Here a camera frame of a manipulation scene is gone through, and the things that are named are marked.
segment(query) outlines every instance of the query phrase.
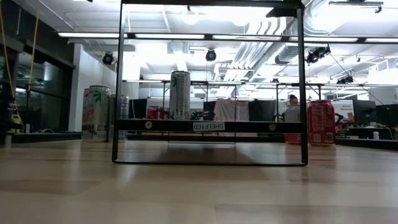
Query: person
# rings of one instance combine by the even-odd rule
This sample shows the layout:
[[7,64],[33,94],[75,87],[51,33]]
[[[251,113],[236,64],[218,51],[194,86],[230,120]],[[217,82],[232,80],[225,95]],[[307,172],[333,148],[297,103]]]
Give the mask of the person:
[[295,95],[289,97],[289,105],[299,105],[299,99]]

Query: black metal frame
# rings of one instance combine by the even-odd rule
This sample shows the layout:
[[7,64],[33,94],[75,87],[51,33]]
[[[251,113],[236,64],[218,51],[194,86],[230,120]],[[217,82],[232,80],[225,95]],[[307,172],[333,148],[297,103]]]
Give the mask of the black metal frame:
[[135,130],[152,131],[190,131],[193,132],[194,123],[201,121],[174,121],[174,120],[139,120],[119,119],[123,73],[123,48],[126,27],[126,5],[127,4],[160,4],[160,5],[190,5],[190,6],[240,6],[240,7],[273,7],[279,9],[296,10],[298,21],[298,73],[300,88],[300,123],[275,123],[275,122],[223,122],[225,129],[218,132],[240,132],[240,133],[299,133],[301,134],[301,163],[288,164],[220,164],[220,163],[188,163],[188,162],[133,162],[118,160],[118,135],[113,137],[112,161],[118,164],[168,164],[168,165],[216,165],[216,166],[306,166],[308,164],[308,140],[307,140],[307,107],[305,96],[305,61],[304,61],[304,34],[303,14],[304,5],[301,1],[287,0],[122,0],[120,6],[119,22],[119,46],[118,46],[118,72],[116,75],[116,100],[114,107],[114,131],[128,130],[135,127]]

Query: desk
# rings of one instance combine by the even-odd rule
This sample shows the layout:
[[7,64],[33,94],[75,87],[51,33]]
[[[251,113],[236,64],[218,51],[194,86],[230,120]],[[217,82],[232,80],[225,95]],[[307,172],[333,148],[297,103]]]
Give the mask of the desk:
[[394,128],[350,128],[350,136],[358,136],[360,139],[373,139],[373,132],[377,131],[379,133],[379,138],[382,140],[394,140],[395,129]]

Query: white wall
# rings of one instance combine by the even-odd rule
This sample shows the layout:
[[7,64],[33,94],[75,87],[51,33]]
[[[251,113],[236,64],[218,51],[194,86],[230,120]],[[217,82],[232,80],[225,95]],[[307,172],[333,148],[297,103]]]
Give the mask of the white wall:
[[84,89],[91,85],[101,85],[108,87],[111,94],[114,94],[116,73],[85,52],[81,44],[75,45],[73,63],[76,69],[72,77],[69,131],[81,131]]

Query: ceiling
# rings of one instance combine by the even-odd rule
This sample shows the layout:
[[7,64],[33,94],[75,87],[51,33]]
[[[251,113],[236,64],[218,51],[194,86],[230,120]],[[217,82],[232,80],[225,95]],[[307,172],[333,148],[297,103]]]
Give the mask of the ceiling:
[[[29,12],[35,12],[35,1],[14,0]],[[117,32],[119,26],[119,3],[115,0],[94,0],[94,3],[76,0],[40,0],[40,19],[62,32]],[[312,29],[327,30],[325,35],[339,36],[397,36],[398,35],[398,1],[384,0],[384,6],[379,14],[374,8],[352,8],[340,6],[331,8],[329,0],[303,1],[311,3],[306,8],[305,21],[310,21]],[[187,12],[185,6],[137,6],[128,9],[126,32],[162,32],[162,33],[211,33],[211,34],[252,34],[251,27],[265,21],[265,15],[271,9],[252,9],[243,11],[232,7],[192,7]],[[284,20],[269,19],[269,27],[259,25],[256,30],[267,30],[271,34],[286,33],[290,18]],[[178,69],[175,54],[170,53],[170,41],[127,40],[125,44],[135,46],[135,53],[140,58],[141,74],[144,78],[156,79],[164,74]],[[100,59],[106,46],[117,46],[117,40],[82,40],[85,50]],[[238,54],[245,49],[241,42],[209,42],[185,41],[189,47],[203,47],[203,50],[189,50],[183,55],[188,71],[215,72],[220,64],[231,64],[238,61]],[[246,68],[243,75],[233,75],[235,78],[247,76],[251,70],[251,81],[258,78],[269,82],[271,78],[280,77],[289,82],[298,80],[297,57],[286,65],[276,65],[274,56],[265,59],[272,53],[272,47],[267,46],[262,57],[254,59],[256,47],[246,55],[252,58],[254,64]],[[215,49],[217,59],[207,62],[207,49]],[[398,58],[398,45],[360,45],[331,44],[331,55],[319,62],[306,67],[306,76],[312,82],[317,78],[329,80],[352,72],[354,77],[367,77],[369,68],[389,58]]]

